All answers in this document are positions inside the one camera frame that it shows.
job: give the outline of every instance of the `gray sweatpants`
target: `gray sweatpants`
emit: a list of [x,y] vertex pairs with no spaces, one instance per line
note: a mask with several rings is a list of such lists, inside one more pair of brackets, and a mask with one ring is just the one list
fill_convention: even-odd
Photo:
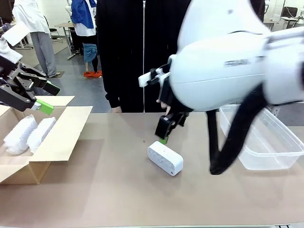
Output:
[[33,46],[43,72],[48,77],[55,76],[57,69],[52,40],[49,34],[45,32],[31,32],[30,37],[32,38]]

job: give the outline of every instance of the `open cardboard box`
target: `open cardboard box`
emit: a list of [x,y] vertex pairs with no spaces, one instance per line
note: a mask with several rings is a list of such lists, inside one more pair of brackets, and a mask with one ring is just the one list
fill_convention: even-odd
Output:
[[[92,110],[92,106],[67,107],[73,98],[73,96],[37,96],[37,99],[54,106],[51,115],[30,109],[20,112],[0,105],[1,184],[39,184],[51,162],[69,160]],[[35,154],[28,149],[19,156],[11,155],[6,152],[3,139],[21,119],[30,114],[34,115],[37,123],[49,117],[55,117],[57,122]]]

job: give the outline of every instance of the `silver zipper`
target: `silver zipper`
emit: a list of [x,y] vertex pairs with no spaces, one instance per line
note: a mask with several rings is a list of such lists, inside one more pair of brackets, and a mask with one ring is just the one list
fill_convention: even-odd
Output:
[[[146,0],[142,0],[142,9],[143,9],[143,49],[142,49],[142,74],[144,74],[144,24],[145,24],[145,9],[146,9]],[[144,105],[144,88],[143,88],[143,112],[145,113]]]

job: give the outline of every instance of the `bubble wrapped package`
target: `bubble wrapped package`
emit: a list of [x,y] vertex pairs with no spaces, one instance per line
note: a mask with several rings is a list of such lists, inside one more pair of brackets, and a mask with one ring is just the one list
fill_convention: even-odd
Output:
[[11,132],[4,138],[4,146],[8,153],[20,155],[27,150],[29,135],[37,128],[33,115],[23,118]]
[[30,134],[27,144],[32,153],[36,152],[40,144],[43,142],[43,140],[46,138],[48,133],[55,125],[55,123],[55,117],[43,119],[39,123],[38,127]]

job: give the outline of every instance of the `white rectangular device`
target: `white rectangular device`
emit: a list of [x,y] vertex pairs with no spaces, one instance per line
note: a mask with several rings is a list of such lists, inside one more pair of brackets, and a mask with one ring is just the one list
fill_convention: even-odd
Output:
[[149,146],[148,157],[171,176],[178,174],[184,164],[182,156],[158,141]]

